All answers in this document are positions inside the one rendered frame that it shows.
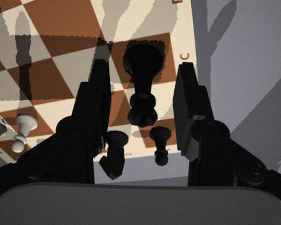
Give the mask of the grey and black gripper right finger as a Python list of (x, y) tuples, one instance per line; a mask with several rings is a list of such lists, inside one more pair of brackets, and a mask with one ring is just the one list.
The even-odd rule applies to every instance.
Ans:
[(207, 89), (199, 86), (192, 62), (179, 64), (172, 104), (177, 150), (189, 160), (187, 186), (249, 187), (281, 200), (281, 174), (268, 170), (214, 119)]

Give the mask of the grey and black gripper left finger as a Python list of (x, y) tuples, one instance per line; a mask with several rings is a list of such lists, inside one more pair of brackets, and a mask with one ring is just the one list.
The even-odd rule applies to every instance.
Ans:
[(110, 110), (109, 62), (95, 59), (89, 82), (79, 85), (71, 116), (17, 162), (0, 167), (0, 196), (28, 183), (95, 184), (93, 158), (106, 148)]

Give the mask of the brown and cream chessboard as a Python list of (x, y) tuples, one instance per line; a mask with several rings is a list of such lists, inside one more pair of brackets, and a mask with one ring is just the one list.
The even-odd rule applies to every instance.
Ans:
[[(125, 52), (151, 44), (163, 56), (152, 79), (158, 120), (133, 126), (127, 116), (135, 93), (134, 79), (123, 67)], [(171, 130), (168, 153), (177, 150), (172, 99), (178, 65), (192, 62), (197, 75), (190, 0), (0, 0), (0, 157), (19, 157), (56, 133), (58, 122), (71, 116), (81, 82), (89, 82), (95, 59), (109, 62), (111, 110), (109, 131), (129, 137), (125, 158), (154, 156), (150, 130)], [(21, 152), (11, 144), (18, 115), (34, 116), (38, 125), (27, 135)]]

